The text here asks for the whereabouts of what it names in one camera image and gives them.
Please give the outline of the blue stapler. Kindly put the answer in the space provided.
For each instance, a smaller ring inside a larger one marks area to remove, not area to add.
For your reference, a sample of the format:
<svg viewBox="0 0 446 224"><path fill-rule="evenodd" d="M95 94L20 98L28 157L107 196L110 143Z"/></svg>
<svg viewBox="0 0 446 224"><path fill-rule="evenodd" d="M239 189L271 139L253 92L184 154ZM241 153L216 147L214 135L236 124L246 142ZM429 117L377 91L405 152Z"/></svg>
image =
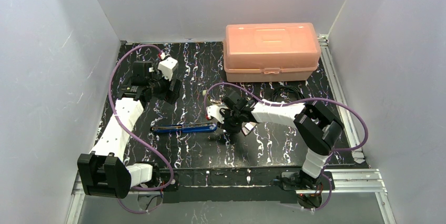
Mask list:
<svg viewBox="0 0 446 224"><path fill-rule="evenodd" d="M155 134L167 133L211 133L216 131L215 123L177 124L168 126L153 126L150 131Z"/></svg>

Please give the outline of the cardboard staples tray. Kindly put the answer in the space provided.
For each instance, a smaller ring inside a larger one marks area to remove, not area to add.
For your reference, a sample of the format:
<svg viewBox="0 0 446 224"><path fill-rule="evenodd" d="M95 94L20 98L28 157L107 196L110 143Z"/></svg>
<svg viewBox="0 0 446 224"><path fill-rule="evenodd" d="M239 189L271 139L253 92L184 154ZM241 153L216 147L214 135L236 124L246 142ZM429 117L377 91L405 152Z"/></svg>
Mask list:
<svg viewBox="0 0 446 224"><path fill-rule="evenodd" d="M248 136L257 126L257 123L249 122L242 125L242 133L244 136Z"/></svg>

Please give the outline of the beige stapler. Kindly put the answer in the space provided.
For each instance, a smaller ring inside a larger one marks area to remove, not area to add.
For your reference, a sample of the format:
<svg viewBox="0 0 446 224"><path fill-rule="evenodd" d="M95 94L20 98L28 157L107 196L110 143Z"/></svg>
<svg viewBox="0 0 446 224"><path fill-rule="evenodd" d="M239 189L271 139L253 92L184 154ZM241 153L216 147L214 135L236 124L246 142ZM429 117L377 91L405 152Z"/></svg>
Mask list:
<svg viewBox="0 0 446 224"><path fill-rule="evenodd" d="M222 104L221 100L211 99L210 96L207 94L207 90L202 91L202 96L205 98L204 99L205 107L208 107L211 105L219 106Z"/></svg>

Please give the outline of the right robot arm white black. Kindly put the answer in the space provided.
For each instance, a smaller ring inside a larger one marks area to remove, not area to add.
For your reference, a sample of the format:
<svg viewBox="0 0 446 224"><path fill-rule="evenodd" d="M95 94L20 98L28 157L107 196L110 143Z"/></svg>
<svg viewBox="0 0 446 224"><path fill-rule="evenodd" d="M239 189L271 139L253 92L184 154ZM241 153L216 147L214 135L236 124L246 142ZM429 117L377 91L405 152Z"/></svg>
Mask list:
<svg viewBox="0 0 446 224"><path fill-rule="evenodd" d="M206 108L207 119L228 133L241 132L243 123L274 123L297 130L307 146L307 154L294 178L282 183L300 188L317 188L319 178L344 124L322 101L285 105L268 100L246 99L232 92L220 105Z"/></svg>

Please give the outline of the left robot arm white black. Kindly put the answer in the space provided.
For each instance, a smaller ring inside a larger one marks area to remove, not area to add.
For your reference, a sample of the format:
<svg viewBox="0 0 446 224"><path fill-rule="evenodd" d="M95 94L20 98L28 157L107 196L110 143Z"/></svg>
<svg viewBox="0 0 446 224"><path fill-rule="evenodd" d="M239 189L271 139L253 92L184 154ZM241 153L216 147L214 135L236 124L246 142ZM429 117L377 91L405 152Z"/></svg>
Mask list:
<svg viewBox="0 0 446 224"><path fill-rule="evenodd" d="M177 60L168 57L153 66L150 61L136 61L132 75L120 88L112 115L102 136L88 154L80 154L77 167L85 194L125 198L132 187L142 183L155 185L160 178L153 162L125 166L124 151L129 131L152 97L174 104L179 97L181 81L174 78Z"/></svg>

